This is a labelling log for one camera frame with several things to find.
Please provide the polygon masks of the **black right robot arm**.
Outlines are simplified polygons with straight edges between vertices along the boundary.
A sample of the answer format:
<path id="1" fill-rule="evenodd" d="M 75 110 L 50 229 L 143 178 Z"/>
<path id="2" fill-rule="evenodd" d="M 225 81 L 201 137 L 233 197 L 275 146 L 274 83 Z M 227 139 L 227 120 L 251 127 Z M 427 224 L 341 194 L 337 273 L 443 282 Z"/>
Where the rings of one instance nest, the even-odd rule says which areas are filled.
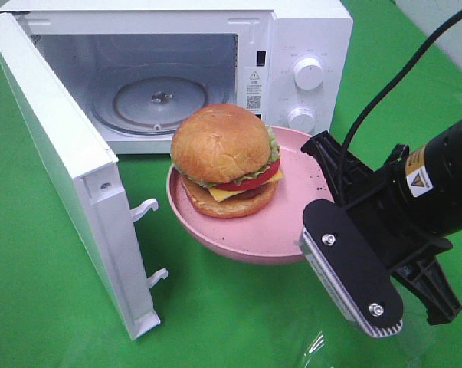
<path id="1" fill-rule="evenodd" d="M 462 230 L 462 120 L 417 150 L 398 144 L 372 170 L 329 134 L 302 147 L 332 198 L 303 210 L 300 247 L 347 320 L 371 337 L 402 327 L 401 283 L 425 306 L 428 323 L 461 311 L 437 256 Z"/>

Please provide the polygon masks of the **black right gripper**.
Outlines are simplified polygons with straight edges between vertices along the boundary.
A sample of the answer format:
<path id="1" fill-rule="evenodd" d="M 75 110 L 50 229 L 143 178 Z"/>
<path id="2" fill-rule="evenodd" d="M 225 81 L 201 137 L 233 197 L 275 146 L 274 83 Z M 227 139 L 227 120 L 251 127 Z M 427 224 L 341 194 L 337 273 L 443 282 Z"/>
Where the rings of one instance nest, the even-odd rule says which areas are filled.
<path id="1" fill-rule="evenodd" d="M 339 174 L 341 149 L 327 131 L 300 148 L 319 163 L 334 202 L 346 205 L 381 263 L 425 306 L 427 322 L 452 322 L 462 304 L 436 258 L 453 247 L 445 223 L 452 175 L 442 144 L 414 152 L 397 145 L 377 170 L 348 151 Z"/>

